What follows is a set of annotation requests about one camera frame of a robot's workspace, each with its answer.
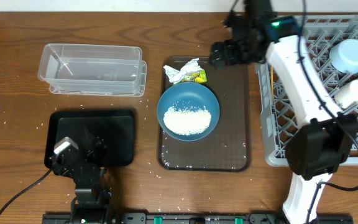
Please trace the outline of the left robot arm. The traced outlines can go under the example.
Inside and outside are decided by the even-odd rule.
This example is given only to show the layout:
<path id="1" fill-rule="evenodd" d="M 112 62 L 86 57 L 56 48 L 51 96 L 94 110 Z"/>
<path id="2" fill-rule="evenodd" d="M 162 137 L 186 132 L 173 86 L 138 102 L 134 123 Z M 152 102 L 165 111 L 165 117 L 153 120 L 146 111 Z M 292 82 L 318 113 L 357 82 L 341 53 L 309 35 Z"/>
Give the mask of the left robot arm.
<path id="1" fill-rule="evenodd" d="M 80 147 L 65 137 L 54 145 L 51 169 L 55 175 L 71 178 L 75 195 L 67 223 L 115 223 L 109 205 L 110 193 L 101 179 L 106 173 L 101 158 L 106 153 L 104 141 L 88 128 L 84 129 L 88 147 Z"/>

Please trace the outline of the wooden chopstick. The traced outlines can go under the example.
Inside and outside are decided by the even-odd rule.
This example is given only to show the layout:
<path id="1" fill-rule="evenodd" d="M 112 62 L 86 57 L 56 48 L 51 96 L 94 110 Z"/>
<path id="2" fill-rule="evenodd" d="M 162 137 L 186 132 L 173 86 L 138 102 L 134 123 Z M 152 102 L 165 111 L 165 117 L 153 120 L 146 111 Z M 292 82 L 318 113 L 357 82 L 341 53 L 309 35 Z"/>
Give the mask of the wooden chopstick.
<path id="1" fill-rule="evenodd" d="M 272 99 L 274 99 L 273 75 L 274 75 L 273 65 L 270 65 L 270 88 L 271 88 L 271 93 L 272 93 Z"/>

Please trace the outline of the light blue bowl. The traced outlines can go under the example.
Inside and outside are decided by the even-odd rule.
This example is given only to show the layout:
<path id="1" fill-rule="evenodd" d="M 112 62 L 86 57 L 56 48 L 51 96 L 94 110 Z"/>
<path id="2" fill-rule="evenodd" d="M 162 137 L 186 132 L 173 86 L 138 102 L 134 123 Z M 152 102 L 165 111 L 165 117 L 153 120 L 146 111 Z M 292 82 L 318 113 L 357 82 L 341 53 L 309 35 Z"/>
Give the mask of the light blue bowl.
<path id="1" fill-rule="evenodd" d="M 343 40 L 331 49 L 329 58 L 339 72 L 358 73 L 358 40 Z"/>

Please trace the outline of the white cup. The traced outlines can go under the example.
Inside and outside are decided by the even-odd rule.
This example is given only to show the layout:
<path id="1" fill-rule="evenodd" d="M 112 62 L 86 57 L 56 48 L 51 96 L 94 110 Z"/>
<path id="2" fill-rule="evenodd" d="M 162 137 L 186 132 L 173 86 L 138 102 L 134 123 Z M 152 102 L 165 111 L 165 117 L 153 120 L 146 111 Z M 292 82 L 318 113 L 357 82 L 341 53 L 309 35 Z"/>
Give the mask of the white cup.
<path id="1" fill-rule="evenodd" d="M 335 102 L 341 108 L 348 108 L 358 102 L 358 80 L 353 80 L 344 85 L 334 96 Z"/>

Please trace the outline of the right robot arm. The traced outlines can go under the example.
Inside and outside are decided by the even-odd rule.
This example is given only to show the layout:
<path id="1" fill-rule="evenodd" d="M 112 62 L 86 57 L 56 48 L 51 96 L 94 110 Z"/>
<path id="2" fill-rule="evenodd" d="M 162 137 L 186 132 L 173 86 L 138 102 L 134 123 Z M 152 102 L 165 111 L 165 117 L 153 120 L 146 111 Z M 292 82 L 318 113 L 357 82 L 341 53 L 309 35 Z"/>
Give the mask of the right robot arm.
<path id="1" fill-rule="evenodd" d="M 290 100 L 298 130 L 285 145 L 293 173 L 282 210 L 288 223 L 311 223 L 325 186 L 356 145 L 357 118 L 344 114 L 320 80 L 302 36 L 302 22 L 279 16 L 269 1 L 245 1 L 245 13 L 230 10 L 223 24 L 232 37 L 211 46 L 216 68 L 267 63 Z"/>

